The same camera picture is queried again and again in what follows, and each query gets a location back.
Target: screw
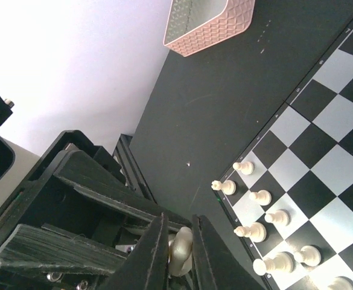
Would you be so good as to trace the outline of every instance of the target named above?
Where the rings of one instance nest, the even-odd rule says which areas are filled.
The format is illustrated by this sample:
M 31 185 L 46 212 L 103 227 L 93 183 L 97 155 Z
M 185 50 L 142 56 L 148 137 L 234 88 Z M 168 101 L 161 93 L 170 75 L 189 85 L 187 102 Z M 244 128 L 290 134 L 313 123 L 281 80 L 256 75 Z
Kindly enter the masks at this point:
M 82 280 L 80 284 L 75 287 L 75 290 L 87 290 L 89 286 L 89 282 L 86 280 Z
M 57 282 L 62 278 L 63 274 L 62 273 L 49 273 L 46 275 L 46 278 L 50 281 L 50 282 Z
M 5 104 L 6 104 L 7 106 L 9 106 L 10 109 L 14 106 L 13 101 L 11 101 L 11 100 L 8 99 L 8 98 L 5 99 Z

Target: white square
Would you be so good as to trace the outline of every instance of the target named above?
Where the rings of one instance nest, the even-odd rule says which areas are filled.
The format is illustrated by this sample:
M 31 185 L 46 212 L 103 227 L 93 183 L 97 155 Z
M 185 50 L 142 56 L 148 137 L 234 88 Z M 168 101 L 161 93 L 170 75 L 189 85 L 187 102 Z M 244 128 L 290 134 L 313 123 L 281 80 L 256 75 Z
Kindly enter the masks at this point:
M 289 147 L 309 124 L 307 119 L 288 107 L 274 122 L 270 130 Z
M 353 156 L 336 145 L 311 171 L 338 196 L 353 184 Z
M 268 258 L 274 258 L 275 255 L 278 252 L 286 252 L 290 254 L 290 247 L 288 246 L 287 242 L 283 241 L 281 242 L 278 246 L 276 246 L 274 249 L 272 249 L 266 256 Z M 281 272 L 276 272 L 272 274 L 275 282 L 277 283 L 278 287 L 280 289 L 287 289 L 294 283 L 296 283 L 298 280 L 304 278 L 308 273 L 305 270 L 305 268 L 300 264 L 297 263 L 294 259 L 294 270 L 291 273 L 281 273 Z
M 340 142 L 353 129 L 353 102 L 337 95 L 313 123 Z
M 353 244 L 353 211 L 339 198 L 316 213 L 310 222 L 337 253 Z
M 336 277 L 346 277 L 353 282 L 353 271 L 339 255 L 331 257 L 309 274 L 318 289 L 326 289 Z
M 313 79 L 339 93 L 353 79 L 353 55 L 335 50 Z
M 254 171 L 250 175 L 244 175 L 241 172 L 237 171 L 237 173 L 241 176 L 242 180 L 244 181 L 245 185 L 248 188 L 254 185 L 261 178 L 261 176 L 266 172 L 266 167 L 263 165 L 261 160 L 251 151 L 249 154 L 243 158 L 243 161 L 251 161 L 254 164 Z
M 269 168 L 269 172 L 286 192 L 308 171 L 309 168 L 289 149 Z
M 256 222 L 265 211 L 263 208 L 249 198 L 250 190 L 247 191 L 239 201 L 232 207 L 242 226 L 249 227 Z
M 276 227 L 277 231 L 284 239 L 288 238 L 308 221 L 307 216 L 287 193 L 278 199 L 276 203 L 266 211 L 266 213 L 274 213 L 277 210 L 284 210 L 290 216 L 290 223 L 286 227 Z

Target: chessboard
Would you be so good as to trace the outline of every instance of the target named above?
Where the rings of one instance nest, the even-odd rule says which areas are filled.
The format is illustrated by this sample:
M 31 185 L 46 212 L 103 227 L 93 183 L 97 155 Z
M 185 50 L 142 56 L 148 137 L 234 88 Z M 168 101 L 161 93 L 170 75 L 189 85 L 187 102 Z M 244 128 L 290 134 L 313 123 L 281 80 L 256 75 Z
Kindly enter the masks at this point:
M 230 187 L 214 192 L 234 229 L 255 222 L 266 229 L 262 242 L 240 237 L 253 261 L 280 252 L 291 257 L 292 272 L 261 274 L 267 287 L 326 289 L 343 277 L 353 289 L 353 21 L 234 160 L 247 162 L 251 174 L 229 166 L 218 180 L 233 181 L 233 194 Z M 261 190 L 270 193 L 268 205 L 250 197 Z M 266 221 L 278 210 L 288 225 Z M 294 259 L 307 245 L 321 253 L 316 266 Z

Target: table surface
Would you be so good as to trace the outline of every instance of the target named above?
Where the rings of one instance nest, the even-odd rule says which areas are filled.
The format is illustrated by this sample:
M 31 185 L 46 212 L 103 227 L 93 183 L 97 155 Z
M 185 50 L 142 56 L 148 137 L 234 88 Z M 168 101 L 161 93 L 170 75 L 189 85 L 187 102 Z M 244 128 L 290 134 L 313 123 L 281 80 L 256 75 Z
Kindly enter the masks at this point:
M 256 1 L 244 33 L 189 57 L 170 51 L 131 150 L 160 205 L 204 214 L 252 263 L 211 191 L 353 18 L 353 0 Z

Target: white chess piece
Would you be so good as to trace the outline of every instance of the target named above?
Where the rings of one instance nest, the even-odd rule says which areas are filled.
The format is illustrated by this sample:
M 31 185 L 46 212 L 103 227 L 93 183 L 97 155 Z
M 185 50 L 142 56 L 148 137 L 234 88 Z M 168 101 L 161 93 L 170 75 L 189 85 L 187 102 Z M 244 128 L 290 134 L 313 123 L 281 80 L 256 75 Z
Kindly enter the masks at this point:
M 237 186 L 235 182 L 231 180 L 226 180 L 224 183 L 214 180 L 211 184 L 213 190 L 221 190 L 225 195 L 233 195 Z
M 235 162 L 232 165 L 232 168 L 234 168 L 236 171 L 240 171 L 242 174 L 250 175 L 254 171 L 254 164 L 250 161 L 245 161 L 242 163 Z
M 279 227 L 285 227 L 290 223 L 290 218 L 286 211 L 277 210 L 275 213 L 267 213 L 265 221 Z
M 277 271 L 291 273 L 293 268 L 293 260 L 287 253 L 277 253 L 274 259 L 256 259 L 253 262 L 253 269 L 259 276 Z
M 300 251 L 294 253 L 294 259 L 299 263 L 314 267 L 321 262 L 321 253 L 313 246 L 303 246 Z
M 326 287 L 326 290 L 353 290 L 353 285 L 344 277 L 337 277 Z
M 249 198 L 256 201 L 259 205 L 268 205 L 272 201 L 272 195 L 267 190 L 251 192 Z
M 237 227 L 234 229 L 234 233 L 238 237 L 249 237 L 255 243 L 262 242 L 266 239 L 266 228 L 263 224 L 255 222 L 249 227 Z

